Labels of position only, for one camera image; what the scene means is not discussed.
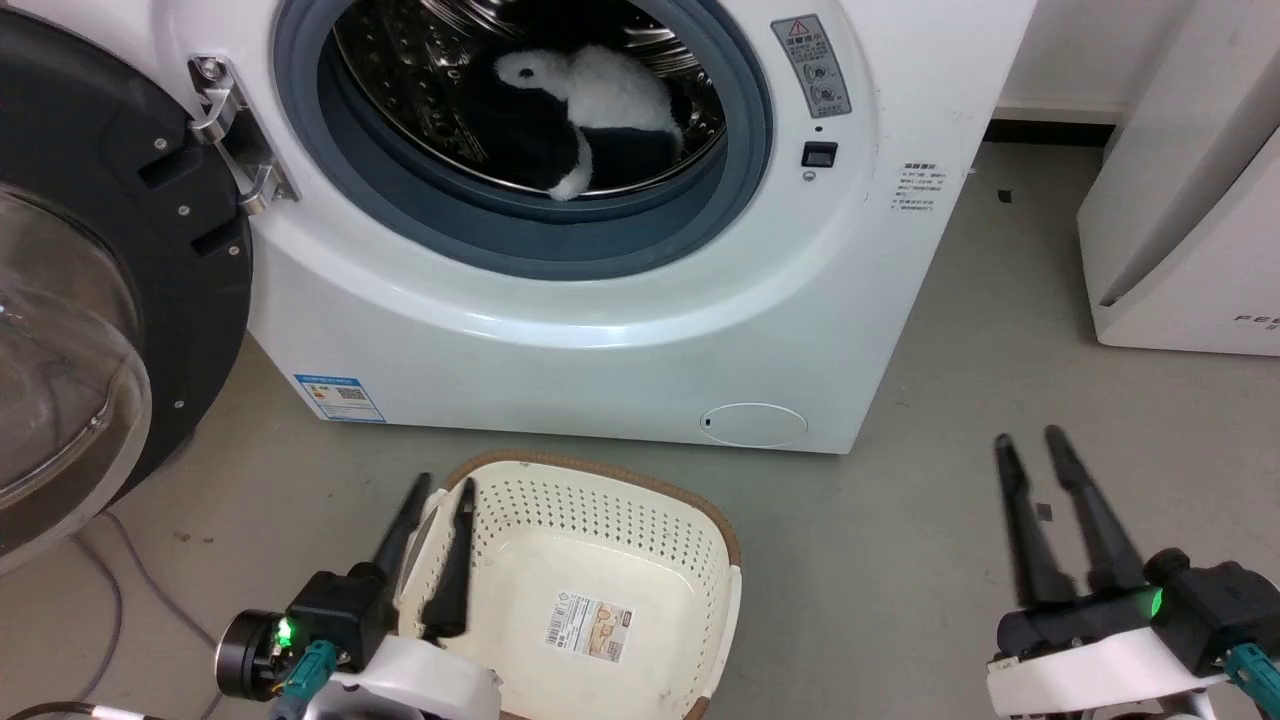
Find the floor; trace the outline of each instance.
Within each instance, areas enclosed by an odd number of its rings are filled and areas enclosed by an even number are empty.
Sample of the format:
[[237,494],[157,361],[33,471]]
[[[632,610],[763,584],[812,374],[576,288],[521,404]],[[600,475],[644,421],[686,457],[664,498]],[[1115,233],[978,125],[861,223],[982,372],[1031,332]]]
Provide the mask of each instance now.
[[[119,506],[152,574],[211,633],[364,559],[422,470],[536,447],[627,466],[716,502],[745,591],[709,717],[991,717],[983,676],[1012,609],[991,441],[1012,432],[1061,562],[1083,570],[1041,428],[1068,428],[1140,550],[1178,544],[1280,578],[1280,364],[1097,345],[1074,215],[1097,151],[984,146],[854,452],[806,456],[312,418],[248,341],[184,454]],[[997,199],[1010,190],[1012,202]],[[111,528],[88,541],[125,596],[99,702],[193,719],[210,655],[146,592]],[[69,543],[0,579],[0,716],[73,694],[110,596]],[[1256,717],[1230,689],[1221,717]],[[224,701],[215,720],[260,719]]]

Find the open round door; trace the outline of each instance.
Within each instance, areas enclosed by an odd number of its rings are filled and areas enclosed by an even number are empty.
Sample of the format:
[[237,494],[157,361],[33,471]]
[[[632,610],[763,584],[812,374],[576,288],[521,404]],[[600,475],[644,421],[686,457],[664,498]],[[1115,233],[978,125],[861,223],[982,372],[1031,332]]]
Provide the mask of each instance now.
[[137,70],[0,10],[0,573],[191,434],[248,315],[218,149]]

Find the screw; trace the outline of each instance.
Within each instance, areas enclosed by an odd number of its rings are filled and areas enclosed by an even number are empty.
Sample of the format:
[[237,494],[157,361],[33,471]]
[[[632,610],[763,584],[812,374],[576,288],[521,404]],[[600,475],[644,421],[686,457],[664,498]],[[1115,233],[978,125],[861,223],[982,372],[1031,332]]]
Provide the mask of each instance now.
[[212,58],[204,58],[198,63],[200,74],[207,79],[220,79],[223,77],[223,64]]

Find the warning label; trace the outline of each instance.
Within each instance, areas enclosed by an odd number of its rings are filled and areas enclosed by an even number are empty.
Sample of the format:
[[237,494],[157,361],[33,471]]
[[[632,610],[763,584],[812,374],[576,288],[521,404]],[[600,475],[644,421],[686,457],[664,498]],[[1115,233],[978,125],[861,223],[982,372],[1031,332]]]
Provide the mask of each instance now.
[[818,15],[774,20],[771,27],[796,72],[800,90],[809,104],[809,115],[829,118],[852,113],[840,61],[836,60]]
[[556,596],[543,642],[577,655],[621,662],[632,620],[631,610],[620,605],[561,592]]
[[932,213],[946,182],[947,174],[938,170],[937,163],[906,163],[897,176],[890,208]]
[[385,423],[387,419],[374,405],[356,378],[329,375],[293,375],[311,402],[330,420],[348,423]]

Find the white plastic basket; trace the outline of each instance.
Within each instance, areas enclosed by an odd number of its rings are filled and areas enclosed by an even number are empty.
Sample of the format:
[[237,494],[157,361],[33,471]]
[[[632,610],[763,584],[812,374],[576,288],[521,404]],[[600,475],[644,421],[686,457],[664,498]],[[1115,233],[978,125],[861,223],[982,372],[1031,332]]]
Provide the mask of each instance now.
[[422,635],[467,478],[468,630],[444,647],[498,673],[503,717],[701,717],[737,624],[737,539],[701,497],[626,470],[529,451],[458,468],[424,510],[399,634]]

